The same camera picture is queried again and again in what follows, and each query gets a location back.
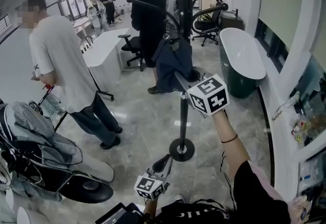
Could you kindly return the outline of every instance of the gray tile floor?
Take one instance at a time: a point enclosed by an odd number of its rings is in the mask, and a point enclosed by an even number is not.
[[[116,29],[130,26],[129,14],[121,17],[124,22]],[[192,41],[193,62],[210,73],[222,76],[219,47],[207,41],[201,47],[201,39]],[[111,93],[116,100],[105,100],[123,127],[122,143],[109,151],[100,149],[100,141],[83,132],[70,116],[67,116],[58,133],[75,141],[85,153],[104,161],[115,170],[112,183],[114,196],[111,200],[89,205],[71,200],[62,203],[39,202],[38,210],[45,214],[52,224],[93,223],[113,208],[118,202],[143,204],[136,196],[133,186],[138,175],[156,159],[169,151],[170,143],[179,138],[180,97],[179,93],[149,95],[147,88],[154,85],[151,69],[144,72],[132,70],[123,72],[120,81]],[[269,146],[262,107],[255,91],[247,99],[230,96],[227,113],[231,124],[248,149],[252,162],[262,167],[270,176]],[[188,113],[187,138],[195,144],[196,152],[187,162],[174,162],[169,181],[171,186],[159,199],[159,206],[173,202],[181,193],[187,200],[214,199],[232,206],[229,189],[220,172],[222,145],[211,118],[203,119],[191,108]]]

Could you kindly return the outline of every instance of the black office chair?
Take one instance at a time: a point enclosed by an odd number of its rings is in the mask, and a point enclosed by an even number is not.
[[[195,29],[202,31],[203,34],[194,36],[192,40],[194,41],[195,38],[204,38],[202,47],[205,45],[206,39],[210,39],[218,45],[219,42],[216,39],[216,36],[219,35],[219,31],[221,30],[219,23],[220,14],[221,11],[217,10],[213,12],[212,17],[209,17],[208,15],[208,20],[200,20],[200,17],[198,17],[198,20],[195,22]]]
[[[135,60],[140,60],[140,71],[144,71],[143,67],[143,50],[139,42],[139,37],[133,37],[132,39],[128,40],[128,38],[131,35],[119,35],[118,38],[123,38],[126,41],[126,44],[121,47],[123,51],[130,51],[131,53],[134,53],[136,56],[130,60],[127,61],[127,66],[130,67],[130,62],[135,61]]]

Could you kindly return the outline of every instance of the hand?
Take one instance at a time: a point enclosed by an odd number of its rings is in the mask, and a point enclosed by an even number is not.
[[[35,71],[32,72],[31,80],[40,81],[40,79],[35,75]]]

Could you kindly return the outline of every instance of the dark jacket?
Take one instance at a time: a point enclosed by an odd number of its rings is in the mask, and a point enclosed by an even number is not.
[[[146,2],[165,10],[167,0],[138,0]],[[143,35],[157,35],[165,33],[164,20],[165,14],[148,7],[132,4],[131,11],[132,26],[134,29],[140,31],[141,37]]]

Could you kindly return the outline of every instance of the dark hair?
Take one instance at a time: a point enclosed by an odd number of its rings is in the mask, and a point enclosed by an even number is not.
[[[40,11],[46,10],[45,0],[28,0],[26,2],[26,4],[27,4],[28,8],[38,6],[40,8]]]

